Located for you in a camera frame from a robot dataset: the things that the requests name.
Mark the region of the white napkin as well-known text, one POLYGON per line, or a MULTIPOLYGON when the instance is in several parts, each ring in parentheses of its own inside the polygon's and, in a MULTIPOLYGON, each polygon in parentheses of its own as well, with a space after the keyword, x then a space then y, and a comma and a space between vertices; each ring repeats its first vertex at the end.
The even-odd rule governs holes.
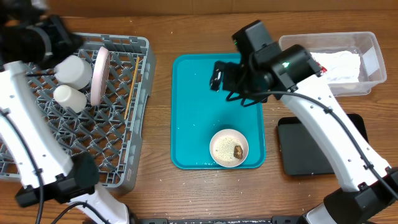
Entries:
POLYGON ((345 50, 335 53, 311 52, 311 55, 329 84, 359 82, 361 60, 358 54, 345 50))

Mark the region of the large white plate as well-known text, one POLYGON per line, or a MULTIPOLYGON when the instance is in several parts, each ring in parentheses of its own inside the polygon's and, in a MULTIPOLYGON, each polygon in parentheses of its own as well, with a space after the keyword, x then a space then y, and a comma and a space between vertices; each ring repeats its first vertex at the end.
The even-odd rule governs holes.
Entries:
POLYGON ((105 47, 98 51, 93 76, 91 80, 90 103, 97 106, 101 103, 106 91, 106 81, 109 77, 110 52, 105 47))

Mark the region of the wooden chopstick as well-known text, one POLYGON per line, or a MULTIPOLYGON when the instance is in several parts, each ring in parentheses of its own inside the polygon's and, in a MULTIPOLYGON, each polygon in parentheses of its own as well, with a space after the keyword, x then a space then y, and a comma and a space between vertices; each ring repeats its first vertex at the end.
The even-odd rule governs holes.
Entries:
POLYGON ((128 101, 127 101, 127 106, 126 106, 126 110, 125 110, 125 114, 124 114, 124 119, 127 120, 128 114, 129 114, 129 109, 130 109, 130 105, 131 105, 131 98, 132 98, 132 94, 134 91, 134 85, 135 85, 135 81, 136 81, 136 77, 137 77, 137 70, 139 67, 139 61, 140 61, 140 56, 137 57, 136 59, 136 64, 134 67, 134 73, 132 76, 132 82, 131 82, 131 87, 130 87, 130 91, 129 91, 129 96, 128 96, 128 101))

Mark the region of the small white plate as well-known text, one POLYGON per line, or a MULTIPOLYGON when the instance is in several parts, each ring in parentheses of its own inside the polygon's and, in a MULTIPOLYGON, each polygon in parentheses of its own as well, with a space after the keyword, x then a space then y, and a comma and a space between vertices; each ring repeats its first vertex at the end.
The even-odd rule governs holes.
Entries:
POLYGON ((210 141, 211 157, 221 167, 234 168, 242 165, 248 153, 247 139, 234 129, 218 131, 210 141))

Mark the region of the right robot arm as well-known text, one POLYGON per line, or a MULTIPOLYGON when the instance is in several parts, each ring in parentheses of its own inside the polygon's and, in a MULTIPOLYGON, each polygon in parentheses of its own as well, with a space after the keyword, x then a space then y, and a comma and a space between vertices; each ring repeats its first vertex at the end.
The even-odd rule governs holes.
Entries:
POLYGON ((239 63, 217 61, 213 91, 248 107, 269 96, 291 110, 314 138, 339 189, 298 218, 299 223, 367 223, 397 201, 397 169, 363 138, 321 77, 320 65, 301 45, 281 49, 257 20, 232 36, 239 63))

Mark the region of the grey round bowl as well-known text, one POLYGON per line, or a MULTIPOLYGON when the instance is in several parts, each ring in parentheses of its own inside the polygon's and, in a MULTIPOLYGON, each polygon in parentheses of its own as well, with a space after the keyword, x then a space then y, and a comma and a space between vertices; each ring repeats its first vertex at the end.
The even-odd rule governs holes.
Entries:
POLYGON ((55 66, 55 78, 60 84, 80 90, 92 78, 91 65, 86 60, 71 55, 55 66))

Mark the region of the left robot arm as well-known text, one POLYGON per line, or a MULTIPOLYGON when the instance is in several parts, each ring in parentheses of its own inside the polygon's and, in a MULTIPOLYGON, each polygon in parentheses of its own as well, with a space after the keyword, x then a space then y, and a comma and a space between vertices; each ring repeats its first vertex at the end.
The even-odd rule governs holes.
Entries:
POLYGON ((1 139, 21 175, 16 201, 22 207, 56 200, 78 208, 96 223, 132 223, 129 207, 99 182, 92 156, 69 156, 35 104, 25 65, 49 69, 83 45, 43 1, 1 2, 1 139))

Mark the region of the white cup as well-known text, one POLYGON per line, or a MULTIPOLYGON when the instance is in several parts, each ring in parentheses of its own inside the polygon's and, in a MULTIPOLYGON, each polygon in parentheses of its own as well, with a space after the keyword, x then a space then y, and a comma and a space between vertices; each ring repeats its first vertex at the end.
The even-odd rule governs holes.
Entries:
POLYGON ((53 92, 53 98, 63 108, 71 108, 76 113, 84 110, 87 102, 86 97, 82 92, 68 85, 60 85, 56 87, 53 92))

